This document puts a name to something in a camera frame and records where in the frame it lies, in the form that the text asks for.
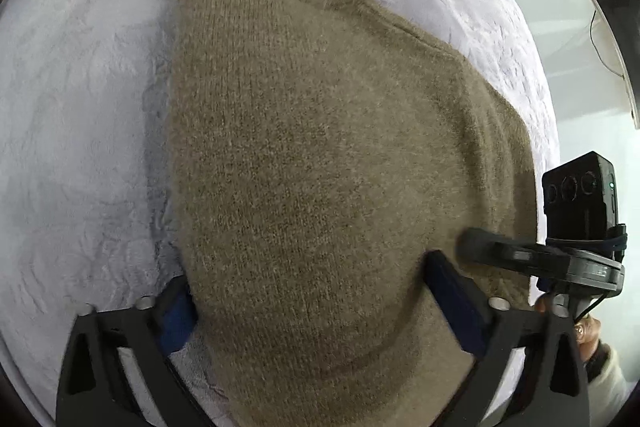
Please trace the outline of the right hand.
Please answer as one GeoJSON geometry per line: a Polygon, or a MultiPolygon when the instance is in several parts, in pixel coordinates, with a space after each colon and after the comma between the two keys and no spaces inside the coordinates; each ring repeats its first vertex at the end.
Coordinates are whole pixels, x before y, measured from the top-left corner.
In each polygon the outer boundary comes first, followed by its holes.
{"type": "MultiPolygon", "coordinates": [[[[551,303],[551,297],[547,295],[540,296],[534,304],[534,309],[538,312],[547,311],[551,303]]],[[[601,335],[601,322],[588,314],[574,325],[574,331],[580,357],[583,362],[587,362],[598,349],[601,335]]]]}

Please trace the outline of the white sleeve forearm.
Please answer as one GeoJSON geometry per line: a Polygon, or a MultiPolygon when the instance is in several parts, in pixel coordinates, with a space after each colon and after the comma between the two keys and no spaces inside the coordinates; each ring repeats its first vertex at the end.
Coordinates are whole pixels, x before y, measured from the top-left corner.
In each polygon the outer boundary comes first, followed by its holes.
{"type": "Polygon", "coordinates": [[[602,427],[620,413],[630,395],[630,384],[620,369],[617,352],[598,341],[593,355],[585,363],[588,381],[589,417],[591,427],[602,427]]]}

